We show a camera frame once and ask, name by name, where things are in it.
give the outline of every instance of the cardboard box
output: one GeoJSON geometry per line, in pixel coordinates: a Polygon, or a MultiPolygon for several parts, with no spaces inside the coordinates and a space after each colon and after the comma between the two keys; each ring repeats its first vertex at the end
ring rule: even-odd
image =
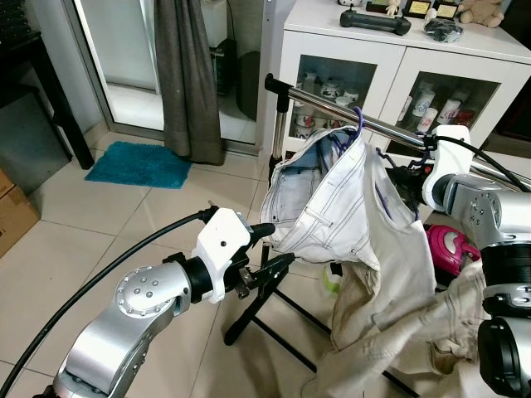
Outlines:
{"type": "Polygon", "coordinates": [[[3,197],[13,185],[14,184],[9,181],[9,178],[7,178],[6,173],[0,168],[0,197],[3,197]]]}
{"type": "Polygon", "coordinates": [[[0,198],[0,257],[39,220],[24,192],[15,186],[0,198]]]}

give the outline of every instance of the white cabinet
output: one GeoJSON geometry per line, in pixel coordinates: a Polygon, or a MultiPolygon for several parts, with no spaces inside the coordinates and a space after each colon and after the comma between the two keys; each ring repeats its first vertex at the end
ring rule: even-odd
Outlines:
{"type": "MultiPolygon", "coordinates": [[[[421,93],[430,91],[428,107],[436,112],[434,119],[451,100],[450,122],[455,124],[459,116],[479,147],[531,76],[531,51],[501,28],[469,24],[460,41],[448,44],[431,39],[422,29],[423,21],[415,18],[408,18],[412,28],[405,36],[341,27],[339,16],[345,9],[331,0],[296,1],[284,25],[281,80],[326,98],[329,93],[321,90],[332,79],[332,91],[338,85],[339,95],[358,94],[349,108],[357,105],[364,114],[412,132],[421,119],[419,110],[412,114],[412,109],[421,93]],[[411,103],[398,122],[408,97],[411,103]]],[[[284,153],[298,150],[311,129],[335,123],[291,102],[284,153]]],[[[396,143],[388,146],[389,140],[376,133],[364,133],[367,141],[397,154],[400,163],[416,156],[396,143]]],[[[264,140],[272,142],[272,132],[265,132],[264,140]]]]}
{"type": "MultiPolygon", "coordinates": [[[[405,50],[404,46],[287,31],[280,79],[292,85],[299,83],[303,90],[321,96],[326,96],[321,94],[326,85],[337,83],[340,94],[346,91],[358,96],[357,99],[354,96],[352,106],[357,105],[365,114],[377,118],[405,50]]],[[[330,119],[291,101],[284,150],[297,151],[312,129],[330,125],[333,123],[330,119]]]]}

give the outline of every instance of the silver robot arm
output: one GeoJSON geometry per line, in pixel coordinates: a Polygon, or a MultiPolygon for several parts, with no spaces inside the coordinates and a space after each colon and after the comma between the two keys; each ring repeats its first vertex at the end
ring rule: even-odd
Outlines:
{"type": "MultiPolygon", "coordinates": [[[[435,135],[470,142],[468,129],[441,126],[435,135]]],[[[468,174],[471,153],[438,141],[424,201],[459,221],[481,252],[483,307],[480,373],[502,396],[531,396],[531,193],[468,174]]]]}
{"type": "MultiPolygon", "coordinates": [[[[126,274],[109,306],[78,336],[44,396],[124,397],[149,344],[191,303],[216,303],[226,289],[245,297],[260,284],[255,277],[260,272],[243,268],[249,261],[245,252],[274,230],[271,224],[249,227],[239,213],[219,209],[197,237],[190,259],[178,254],[126,274]]],[[[284,255],[268,264],[281,269],[294,259],[284,255]]]]}

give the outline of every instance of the blue bath mat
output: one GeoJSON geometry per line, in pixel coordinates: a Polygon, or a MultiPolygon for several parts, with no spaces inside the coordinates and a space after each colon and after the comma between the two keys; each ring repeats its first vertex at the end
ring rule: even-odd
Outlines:
{"type": "Polygon", "coordinates": [[[109,146],[85,180],[179,189],[191,166],[169,148],[119,141],[109,146]]]}

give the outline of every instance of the gray curtain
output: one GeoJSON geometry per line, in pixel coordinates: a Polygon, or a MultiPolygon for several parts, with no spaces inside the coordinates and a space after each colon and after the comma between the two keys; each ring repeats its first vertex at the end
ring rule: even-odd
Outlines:
{"type": "Polygon", "coordinates": [[[200,0],[155,0],[164,144],[196,163],[223,164],[217,90],[200,0]]]}

